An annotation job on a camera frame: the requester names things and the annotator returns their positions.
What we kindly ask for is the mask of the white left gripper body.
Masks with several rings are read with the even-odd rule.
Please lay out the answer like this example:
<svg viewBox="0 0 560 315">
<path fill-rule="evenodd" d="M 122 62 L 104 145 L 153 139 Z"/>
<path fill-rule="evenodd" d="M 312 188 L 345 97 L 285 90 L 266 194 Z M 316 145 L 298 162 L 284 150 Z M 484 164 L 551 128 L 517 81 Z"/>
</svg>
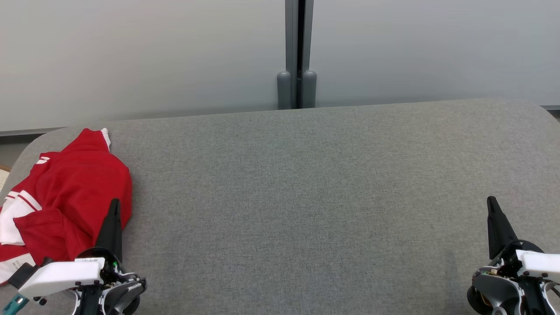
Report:
<svg viewBox="0 0 560 315">
<path fill-rule="evenodd" d="M 39 267 L 18 289 L 32 299 L 79 287 L 108 285 L 116 282 L 122 249 L 90 248 L 74 261 L 51 262 Z"/>
</svg>

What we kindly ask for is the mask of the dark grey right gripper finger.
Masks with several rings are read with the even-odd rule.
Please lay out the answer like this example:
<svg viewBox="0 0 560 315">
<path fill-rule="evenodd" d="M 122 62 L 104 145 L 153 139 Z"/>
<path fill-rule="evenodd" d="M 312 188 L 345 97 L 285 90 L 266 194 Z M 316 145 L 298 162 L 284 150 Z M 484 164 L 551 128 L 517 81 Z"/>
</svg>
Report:
<svg viewBox="0 0 560 315">
<path fill-rule="evenodd" d="M 488 196 L 487 208 L 489 258 L 494 259 L 507 245 L 513 241 L 517 241 L 518 237 L 510 221 L 502 211 L 496 197 Z"/>
</svg>

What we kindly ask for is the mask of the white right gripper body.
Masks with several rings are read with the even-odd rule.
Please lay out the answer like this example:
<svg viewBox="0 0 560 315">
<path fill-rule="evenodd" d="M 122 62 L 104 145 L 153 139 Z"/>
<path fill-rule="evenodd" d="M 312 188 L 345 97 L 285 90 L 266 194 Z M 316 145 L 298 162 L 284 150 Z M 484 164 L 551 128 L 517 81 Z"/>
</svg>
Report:
<svg viewBox="0 0 560 315">
<path fill-rule="evenodd" d="M 544 253 L 532 242 L 516 240 L 504 246 L 491 261 L 501 277 L 534 278 L 560 283 L 560 254 Z"/>
</svg>

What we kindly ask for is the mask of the grey partition post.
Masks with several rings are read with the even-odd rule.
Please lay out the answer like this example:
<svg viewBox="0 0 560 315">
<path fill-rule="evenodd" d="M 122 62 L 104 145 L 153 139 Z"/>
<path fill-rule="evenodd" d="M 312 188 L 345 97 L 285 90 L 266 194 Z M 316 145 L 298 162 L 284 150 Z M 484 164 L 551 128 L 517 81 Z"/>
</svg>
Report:
<svg viewBox="0 0 560 315">
<path fill-rule="evenodd" d="M 301 78 L 311 70 L 313 9 L 314 0 L 285 0 L 285 70 L 291 75 L 292 109 L 302 109 Z"/>
</svg>

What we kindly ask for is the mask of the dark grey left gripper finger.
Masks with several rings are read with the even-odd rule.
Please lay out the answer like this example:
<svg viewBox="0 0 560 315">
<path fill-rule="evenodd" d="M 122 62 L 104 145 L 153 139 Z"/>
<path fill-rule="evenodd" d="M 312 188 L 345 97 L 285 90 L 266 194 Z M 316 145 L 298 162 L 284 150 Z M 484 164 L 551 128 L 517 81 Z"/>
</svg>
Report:
<svg viewBox="0 0 560 315">
<path fill-rule="evenodd" d="M 120 263 L 122 262 L 122 223 L 119 199 L 112 199 L 95 245 L 110 251 Z"/>
</svg>

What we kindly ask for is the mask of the grey cylindrical bumper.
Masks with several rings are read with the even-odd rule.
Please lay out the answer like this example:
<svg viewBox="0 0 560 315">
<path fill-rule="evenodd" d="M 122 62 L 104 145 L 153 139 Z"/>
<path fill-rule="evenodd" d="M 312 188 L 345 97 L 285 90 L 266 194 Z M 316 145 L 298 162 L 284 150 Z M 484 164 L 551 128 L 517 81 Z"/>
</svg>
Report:
<svg viewBox="0 0 560 315">
<path fill-rule="evenodd" d="M 284 70 L 276 76 L 278 109 L 292 109 L 291 74 Z"/>
<path fill-rule="evenodd" d="M 316 100 L 317 73 L 314 70 L 307 70 L 301 78 L 301 107 L 310 109 L 315 107 Z"/>
</svg>

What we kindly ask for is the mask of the red white basketball jersey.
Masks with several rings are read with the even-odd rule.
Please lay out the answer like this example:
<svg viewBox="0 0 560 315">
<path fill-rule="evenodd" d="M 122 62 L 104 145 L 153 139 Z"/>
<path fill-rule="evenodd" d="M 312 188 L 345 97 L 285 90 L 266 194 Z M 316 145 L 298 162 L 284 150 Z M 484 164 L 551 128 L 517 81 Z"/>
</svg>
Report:
<svg viewBox="0 0 560 315">
<path fill-rule="evenodd" d="M 59 159 L 42 154 L 0 206 L 0 284 L 24 263 L 72 261 L 92 245 L 91 186 Z"/>
</svg>

